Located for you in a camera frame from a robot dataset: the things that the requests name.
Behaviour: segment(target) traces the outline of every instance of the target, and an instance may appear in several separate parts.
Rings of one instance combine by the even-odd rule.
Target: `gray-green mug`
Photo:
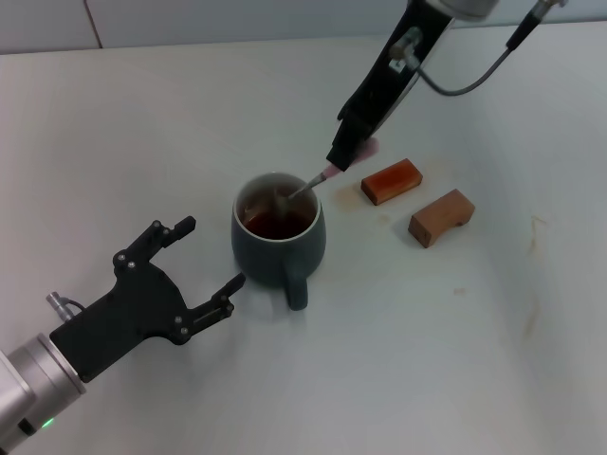
[[[282,287],[291,310],[307,306],[307,277],[319,266],[324,255],[326,231],[321,201],[310,190],[289,206],[306,220],[288,238],[262,237],[250,223],[260,211],[271,208],[275,192],[289,195],[304,181],[287,173],[267,173],[249,181],[240,190],[232,208],[231,246],[236,262],[245,275],[267,286]]]

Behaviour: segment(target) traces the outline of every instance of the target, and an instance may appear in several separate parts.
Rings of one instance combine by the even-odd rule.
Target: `mug rim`
[[[311,230],[316,223],[319,221],[319,218],[321,217],[321,200],[318,198],[318,196],[316,195],[316,193],[314,192],[313,189],[310,189],[309,191],[312,193],[312,195],[314,196],[314,200],[316,201],[316,215],[314,216],[314,220],[312,221],[312,223],[310,223],[310,226],[308,226],[304,231],[300,232],[299,234],[297,234],[295,237],[289,237],[288,239],[280,239],[280,240],[275,240],[275,239],[267,239],[265,237],[261,237],[257,234],[252,233],[250,230],[248,230],[245,225],[243,225],[242,221],[240,221],[240,217],[238,216],[238,212],[236,211],[236,203],[238,202],[238,198],[240,197],[240,194],[243,192],[243,190],[245,189],[245,187],[252,182],[253,180],[260,178],[260,177],[265,177],[266,175],[272,175],[275,173],[281,173],[282,175],[288,175],[290,177],[295,177],[299,180],[302,180],[300,177],[298,177],[297,175],[293,175],[292,173],[282,173],[280,171],[272,171],[271,173],[262,173],[260,175],[257,175],[256,177],[251,178],[250,180],[248,180],[242,187],[240,190],[238,190],[238,192],[236,193],[236,197],[234,198],[234,202],[231,206],[231,213],[232,216],[234,217],[234,219],[236,220],[236,223],[238,223],[238,226],[240,226],[240,228],[248,235],[262,240],[264,242],[270,242],[272,244],[284,244],[286,242],[292,242],[294,240],[299,239],[300,237],[303,237],[309,230]]]

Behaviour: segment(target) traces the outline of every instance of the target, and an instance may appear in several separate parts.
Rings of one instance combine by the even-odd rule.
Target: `dark liquid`
[[[290,211],[278,216],[271,211],[253,216],[245,223],[245,228],[264,239],[283,240],[301,234],[312,224],[312,219]]]

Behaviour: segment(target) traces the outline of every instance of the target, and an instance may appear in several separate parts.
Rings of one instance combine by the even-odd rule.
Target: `orange wooden block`
[[[421,183],[422,174],[409,159],[362,179],[360,189],[376,206]]]
[[[473,213],[474,205],[468,198],[458,190],[453,190],[412,216],[409,232],[427,248],[443,232],[470,221]]]

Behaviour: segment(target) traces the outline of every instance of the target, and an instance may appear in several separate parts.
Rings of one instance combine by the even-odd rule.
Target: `table surface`
[[[512,27],[450,32],[428,64],[476,79]],[[0,57],[0,346],[88,304],[159,219],[190,306],[237,271],[230,208],[270,170],[313,176],[384,38]],[[327,249],[308,308],[249,282],[182,347],[148,340],[19,454],[604,453],[607,24],[542,26],[481,88],[418,83],[380,154],[318,187]],[[372,206],[408,157],[422,185]],[[411,215],[453,188],[471,222],[423,249]]]

